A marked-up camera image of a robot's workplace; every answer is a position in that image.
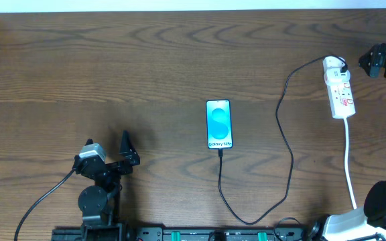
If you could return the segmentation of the blue Galaxy smartphone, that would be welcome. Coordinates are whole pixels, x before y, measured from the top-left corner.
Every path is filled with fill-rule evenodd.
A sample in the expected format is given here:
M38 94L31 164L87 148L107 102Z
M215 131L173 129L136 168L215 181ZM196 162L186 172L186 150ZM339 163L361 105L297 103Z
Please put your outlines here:
M231 103L229 100L208 100L206 102L206 129L209 149L230 149L233 147Z

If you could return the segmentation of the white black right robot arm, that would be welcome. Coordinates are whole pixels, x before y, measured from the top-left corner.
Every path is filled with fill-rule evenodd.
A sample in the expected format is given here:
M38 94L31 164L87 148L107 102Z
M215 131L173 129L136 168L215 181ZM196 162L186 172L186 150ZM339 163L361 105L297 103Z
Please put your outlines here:
M344 59L326 56L323 61L332 117L344 123L344 174L352 210L327 215L311 227L307 240L386 240L386 181L377 182L358 206L349 169L350 136L348 118L356 112L350 86L350 72Z

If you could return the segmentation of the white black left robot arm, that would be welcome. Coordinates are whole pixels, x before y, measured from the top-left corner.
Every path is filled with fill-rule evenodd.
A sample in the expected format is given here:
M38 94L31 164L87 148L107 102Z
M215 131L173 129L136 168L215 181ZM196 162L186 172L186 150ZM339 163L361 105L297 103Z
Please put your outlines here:
M100 144L89 139L74 157L74 171L94 181L78 197L82 212L81 240L136 240L133 228L119 220L121 177L133 172L140 157L123 131L119 154L122 160L106 163L107 154Z

